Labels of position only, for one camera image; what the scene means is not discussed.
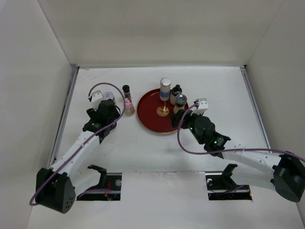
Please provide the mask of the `clear dome cap grinder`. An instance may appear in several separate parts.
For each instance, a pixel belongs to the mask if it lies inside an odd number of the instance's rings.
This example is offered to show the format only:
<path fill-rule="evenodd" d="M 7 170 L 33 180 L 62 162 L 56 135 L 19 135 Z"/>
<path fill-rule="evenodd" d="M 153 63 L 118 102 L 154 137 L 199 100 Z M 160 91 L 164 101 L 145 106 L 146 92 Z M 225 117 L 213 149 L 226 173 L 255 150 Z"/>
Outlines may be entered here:
<path fill-rule="evenodd" d="M 173 113 L 177 114 L 180 110 L 184 110 L 184 106 L 187 103 L 187 97 L 184 94 L 179 94 L 175 98 L 175 107 Z"/>

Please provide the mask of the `black cap spice bottle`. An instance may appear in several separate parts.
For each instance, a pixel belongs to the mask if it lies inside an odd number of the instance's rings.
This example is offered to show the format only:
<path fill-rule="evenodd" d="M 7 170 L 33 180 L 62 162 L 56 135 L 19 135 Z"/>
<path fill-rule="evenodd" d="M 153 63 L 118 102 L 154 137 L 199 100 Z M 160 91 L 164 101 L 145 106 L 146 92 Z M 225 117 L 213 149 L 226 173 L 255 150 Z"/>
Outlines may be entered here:
<path fill-rule="evenodd" d="M 125 98 L 128 98 L 128 99 L 131 99 L 132 97 L 131 97 L 131 92 L 130 92 L 130 87 L 129 87 L 129 85 L 124 85 L 123 87 L 122 87 L 122 90 L 123 90 L 123 93 L 124 93 L 124 97 Z"/>

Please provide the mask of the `pink cap bottle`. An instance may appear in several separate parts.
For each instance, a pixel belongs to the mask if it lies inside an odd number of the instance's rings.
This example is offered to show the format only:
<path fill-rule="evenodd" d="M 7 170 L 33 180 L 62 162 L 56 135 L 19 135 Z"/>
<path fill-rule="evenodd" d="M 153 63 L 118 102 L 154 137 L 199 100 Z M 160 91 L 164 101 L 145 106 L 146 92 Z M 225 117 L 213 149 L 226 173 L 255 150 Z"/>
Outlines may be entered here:
<path fill-rule="evenodd" d="M 135 114 L 135 108 L 133 106 L 133 103 L 131 99 L 125 98 L 125 114 L 126 116 L 132 116 Z"/>

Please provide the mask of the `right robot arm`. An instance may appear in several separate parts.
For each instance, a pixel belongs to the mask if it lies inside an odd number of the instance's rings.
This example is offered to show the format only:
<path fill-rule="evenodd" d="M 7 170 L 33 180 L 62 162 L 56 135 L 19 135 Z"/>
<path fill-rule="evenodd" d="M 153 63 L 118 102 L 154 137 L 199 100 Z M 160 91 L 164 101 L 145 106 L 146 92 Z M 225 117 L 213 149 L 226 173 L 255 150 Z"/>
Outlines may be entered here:
<path fill-rule="evenodd" d="M 305 191 L 304 158 L 283 150 L 247 148 L 234 144 L 231 138 L 215 130 L 215 124 L 203 114 L 180 110 L 170 115 L 172 126 L 188 129 L 197 143 L 203 145 L 202 155 L 231 160 L 219 175 L 229 191 L 242 185 L 264 187 L 281 197 L 299 202 Z"/>

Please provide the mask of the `white lid small jar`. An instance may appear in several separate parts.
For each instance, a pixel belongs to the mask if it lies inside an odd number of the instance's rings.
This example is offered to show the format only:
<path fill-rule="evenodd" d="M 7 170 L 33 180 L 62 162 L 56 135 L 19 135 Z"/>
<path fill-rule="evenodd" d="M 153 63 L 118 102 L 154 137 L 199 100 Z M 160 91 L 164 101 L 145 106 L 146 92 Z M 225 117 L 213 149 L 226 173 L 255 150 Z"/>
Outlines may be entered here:
<path fill-rule="evenodd" d="M 105 92 L 103 94 L 103 98 L 105 100 L 111 100 L 111 101 L 113 101 L 115 103 L 115 96 L 114 96 L 113 92 Z"/>

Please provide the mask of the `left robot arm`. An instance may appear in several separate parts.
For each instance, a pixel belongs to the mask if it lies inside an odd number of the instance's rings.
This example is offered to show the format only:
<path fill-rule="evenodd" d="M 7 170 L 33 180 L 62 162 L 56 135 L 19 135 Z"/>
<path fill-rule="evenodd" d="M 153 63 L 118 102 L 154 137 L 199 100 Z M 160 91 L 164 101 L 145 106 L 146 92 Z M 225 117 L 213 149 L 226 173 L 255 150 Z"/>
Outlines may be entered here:
<path fill-rule="evenodd" d="M 71 148 L 50 168 L 41 168 L 36 175 L 36 192 L 30 205 L 42 205 L 62 214 L 74 201 L 88 194 L 92 188 L 109 193 L 107 170 L 97 165 L 78 172 L 85 159 L 116 127 L 120 109 L 112 100 L 103 100 L 97 109 L 87 111 L 89 121 Z"/>

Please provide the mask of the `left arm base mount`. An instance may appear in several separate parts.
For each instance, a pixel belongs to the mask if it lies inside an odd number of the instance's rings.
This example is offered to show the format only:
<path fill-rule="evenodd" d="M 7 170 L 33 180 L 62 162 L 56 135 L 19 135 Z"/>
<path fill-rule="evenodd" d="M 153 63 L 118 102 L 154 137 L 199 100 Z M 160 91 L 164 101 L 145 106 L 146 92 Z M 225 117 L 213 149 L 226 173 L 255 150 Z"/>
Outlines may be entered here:
<path fill-rule="evenodd" d="M 78 201 L 120 201 L 122 188 L 122 173 L 108 173 L 105 168 L 90 165 L 90 172 L 97 175 L 98 183 L 89 185 L 78 195 Z"/>

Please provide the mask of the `silver lid bead jar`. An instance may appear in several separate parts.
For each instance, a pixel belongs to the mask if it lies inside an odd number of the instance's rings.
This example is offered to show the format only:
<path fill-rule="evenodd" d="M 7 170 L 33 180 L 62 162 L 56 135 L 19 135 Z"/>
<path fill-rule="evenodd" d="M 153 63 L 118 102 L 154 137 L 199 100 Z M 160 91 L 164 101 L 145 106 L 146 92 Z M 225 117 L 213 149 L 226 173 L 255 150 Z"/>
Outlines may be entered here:
<path fill-rule="evenodd" d="M 164 102 L 170 98 L 171 80 L 169 78 L 162 78 L 160 80 L 160 99 Z"/>

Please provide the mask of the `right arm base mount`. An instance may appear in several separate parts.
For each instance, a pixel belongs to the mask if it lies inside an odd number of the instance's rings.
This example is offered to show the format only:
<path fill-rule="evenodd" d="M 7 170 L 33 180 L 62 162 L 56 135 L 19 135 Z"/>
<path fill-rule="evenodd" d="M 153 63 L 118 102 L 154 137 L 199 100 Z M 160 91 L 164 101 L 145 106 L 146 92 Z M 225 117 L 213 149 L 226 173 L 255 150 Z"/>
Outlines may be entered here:
<path fill-rule="evenodd" d="M 248 185 L 236 184 L 231 176 L 237 164 L 229 164 L 224 171 L 205 172 L 207 195 L 210 201 L 252 200 Z"/>

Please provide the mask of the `black cap white powder bottle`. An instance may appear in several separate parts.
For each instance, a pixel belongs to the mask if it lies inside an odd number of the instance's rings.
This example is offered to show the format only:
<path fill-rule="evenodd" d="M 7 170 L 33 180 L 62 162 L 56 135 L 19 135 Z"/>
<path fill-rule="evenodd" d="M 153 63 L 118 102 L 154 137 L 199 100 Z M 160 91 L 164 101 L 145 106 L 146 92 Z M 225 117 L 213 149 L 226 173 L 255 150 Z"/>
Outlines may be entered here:
<path fill-rule="evenodd" d="M 176 103 L 176 96 L 178 96 L 179 94 L 182 93 L 182 89 L 181 89 L 181 86 L 179 84 L 177 84 L 176 86 L 174 86 L 172 89 L 171 89 L 171 94 L 170 94 L 170 103 L 172 105 L 175 105 Z"/>

